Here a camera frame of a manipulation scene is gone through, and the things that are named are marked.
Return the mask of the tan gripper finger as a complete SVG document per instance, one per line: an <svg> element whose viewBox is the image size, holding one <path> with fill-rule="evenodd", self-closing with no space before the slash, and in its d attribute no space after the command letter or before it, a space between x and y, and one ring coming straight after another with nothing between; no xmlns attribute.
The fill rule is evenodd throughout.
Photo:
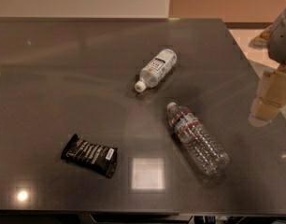
<svg viewBox="0 0 286 224"><path fill-rule="evenodd" d="M249 123L263 127L270 123L286 106L286 65L274 71L264 71L250 108Z"/></svg>

